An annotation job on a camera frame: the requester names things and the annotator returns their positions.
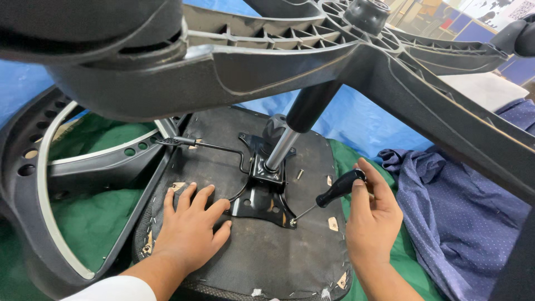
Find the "black fabric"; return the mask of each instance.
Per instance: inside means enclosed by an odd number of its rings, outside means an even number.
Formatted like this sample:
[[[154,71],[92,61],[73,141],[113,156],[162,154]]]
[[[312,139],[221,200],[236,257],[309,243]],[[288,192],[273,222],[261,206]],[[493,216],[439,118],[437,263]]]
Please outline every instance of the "black fabric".
[[[242,150],[247,147],[238,139],[239,132],[261,136],[268,116],[235,108],[219,108],[193,114],[184,136],[202,142]],[[294,214],[315,204],[315,197],[329,188],[327,177],[336,178],[331,147],[314,132],[302,134],[294,144],[295,156],[287,160],[286,199]],[[219,198],[235,195],[247,180],[240,172],[238,154],[211,148],[181,146],[172,156],[156,191],[136,229],[133,253],[137,260],[147,254],[142,248],[151,232],[157,239],[162,225],[163,198],[174,182],[191,182],[199,188],[216,186],[211,204]],[[296,176],[304,170],[299,180]],[[327,220],[336,217],[339,231],[329,228]],[[217,225],[230,219],[223,215]],[[343,297],[351,285],[350,264],[344,240],[345,222],[341,203],[332,202],[325,209],[315,209],[299,220],[297,230],[279,227],[271,222],[245,217],[232,217],[231,237],[223,248],[201,269],[190,274],[177,295],[192,290],[220,299],[258,300],[263,298],[321,300],[325,288],[333,300]],[[337,286],[348,273],[345,290]]]

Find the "left hand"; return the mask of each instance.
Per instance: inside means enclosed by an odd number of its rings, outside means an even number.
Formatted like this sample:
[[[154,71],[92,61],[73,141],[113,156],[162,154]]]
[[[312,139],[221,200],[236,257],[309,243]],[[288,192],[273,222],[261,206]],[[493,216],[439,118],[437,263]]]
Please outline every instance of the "left hand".
[[[163,257],[182,266],[186,274],[202,267],[227,241],[231,233],[231,221],[225,222],[214,234],[213,225],[223,211],[230,209],[227,199],[220,199],[204,210],[208,197],[215,187],[201,189],[193,202],[197,189],[191,183],[180,195],[177,211],[173,209],[174,191],[169,188],[164,200],[164,221],[156,239],[152,257]]]

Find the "hand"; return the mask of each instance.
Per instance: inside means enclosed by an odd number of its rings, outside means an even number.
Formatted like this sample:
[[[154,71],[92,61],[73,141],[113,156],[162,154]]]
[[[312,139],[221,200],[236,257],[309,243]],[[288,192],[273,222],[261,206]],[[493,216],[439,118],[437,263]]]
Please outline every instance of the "hand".
[[[370,163],[360,158],[354,168],[364,171],[367,183],[360,179],[353,182],[351,213],[346,226],[349,258],[356,270],[359,265],[389,264],[403,213],[392,190]]]
[[[191,183],[180,195],[177,211],[173,209],[174,191],[169,188],[164,200],[164,221],[151,257],[163,257],[183,267],[189,274],[202,267],[223,246],[231,234],[231,221],[225,222],[214,234],[212,227],[223,211],[230,209],[227,199],[220,199],[204,210],[208,196],[215,187],[201,189],[193,202],[197,188]]]

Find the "black screwdriver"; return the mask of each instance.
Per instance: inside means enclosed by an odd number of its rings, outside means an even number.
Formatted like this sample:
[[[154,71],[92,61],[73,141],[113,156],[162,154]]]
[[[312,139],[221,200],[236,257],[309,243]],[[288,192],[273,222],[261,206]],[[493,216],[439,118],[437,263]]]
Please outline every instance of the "black screwdriver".
[[[316,207],[325,208],[329,205],[334,199],[339,198],[343,195],[351,193],[353,188],[353,182],[356,179],[361,179],[366,181],[366,175],[364,172],[358,168],[350,170],[339,177],[332,184],[331,188],[327,192],[322,193],[316,197],[316,204],[308,208],[305,212],[301,213],[298,217],[290,220],[290,225],[295,225],[297,220],[300,219],[303,215],[309,213],[312,209]]]

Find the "metal pin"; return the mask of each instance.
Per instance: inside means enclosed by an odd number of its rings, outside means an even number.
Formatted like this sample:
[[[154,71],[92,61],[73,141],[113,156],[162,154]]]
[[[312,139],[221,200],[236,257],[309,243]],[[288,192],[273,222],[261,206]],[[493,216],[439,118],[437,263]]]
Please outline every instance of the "metal pin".
[[[303,175],[304,170],[300,169],[299,174],[297,175],[297,179],[299,180],[301,178],[301,175]]]

